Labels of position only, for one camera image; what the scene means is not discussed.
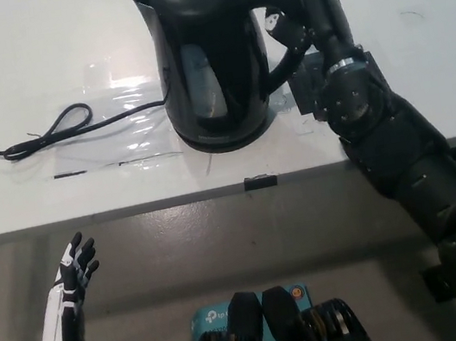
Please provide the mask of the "white and black left hand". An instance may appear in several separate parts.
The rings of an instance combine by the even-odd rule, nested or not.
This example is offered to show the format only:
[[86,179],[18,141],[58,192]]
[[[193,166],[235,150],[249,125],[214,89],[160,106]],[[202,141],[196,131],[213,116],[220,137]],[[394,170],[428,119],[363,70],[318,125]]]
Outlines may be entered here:
[[60,259],[48,292],[41,341],[85,341],[86,290],[99,262],[94,239],[76,232]]

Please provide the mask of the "black and white right hand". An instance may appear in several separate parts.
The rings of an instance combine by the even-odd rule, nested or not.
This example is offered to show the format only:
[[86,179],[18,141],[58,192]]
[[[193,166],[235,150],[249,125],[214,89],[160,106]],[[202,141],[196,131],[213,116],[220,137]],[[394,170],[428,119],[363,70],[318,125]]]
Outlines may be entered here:
[[339,0],[292,0],[296,17],[276,7],[265,11],[264,29],[284,47],[303,55],[311,46],[323,57],[326,75],[355,62],[366,62],[364,51],[352,37]]

